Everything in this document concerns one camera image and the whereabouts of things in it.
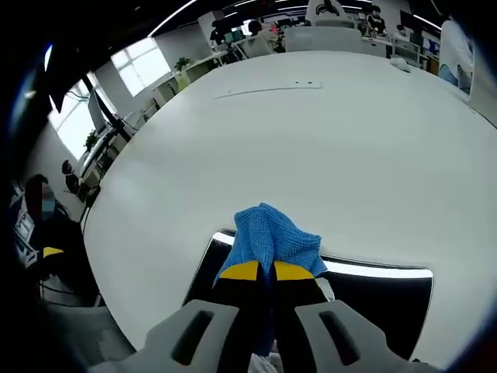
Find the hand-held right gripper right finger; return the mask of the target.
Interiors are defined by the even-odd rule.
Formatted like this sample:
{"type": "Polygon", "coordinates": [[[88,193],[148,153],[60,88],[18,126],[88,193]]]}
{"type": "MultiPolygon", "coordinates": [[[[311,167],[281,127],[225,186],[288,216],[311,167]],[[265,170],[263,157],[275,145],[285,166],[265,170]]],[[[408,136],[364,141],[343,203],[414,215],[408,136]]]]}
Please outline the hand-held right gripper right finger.
{"type": "Polygon", "coordinates": [[[436,372],[399,357],[384,332],[344,302],[329,301],[303,267],[273,263],[273,322],[285,372],[436,372]]]}

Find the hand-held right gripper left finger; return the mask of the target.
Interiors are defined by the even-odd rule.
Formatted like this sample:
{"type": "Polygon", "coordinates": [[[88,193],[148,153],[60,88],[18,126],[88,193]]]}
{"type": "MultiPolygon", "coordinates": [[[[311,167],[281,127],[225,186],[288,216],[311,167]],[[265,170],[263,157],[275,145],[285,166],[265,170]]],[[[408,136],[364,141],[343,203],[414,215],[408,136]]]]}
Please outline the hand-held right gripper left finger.
{"type": "Polygon", "coordinates": [[[265,337],[267,304],[261,264],[235,264],[210,299],[194,299],[147,334],[142,349],[93,372],[246,372],[265,337]]]}

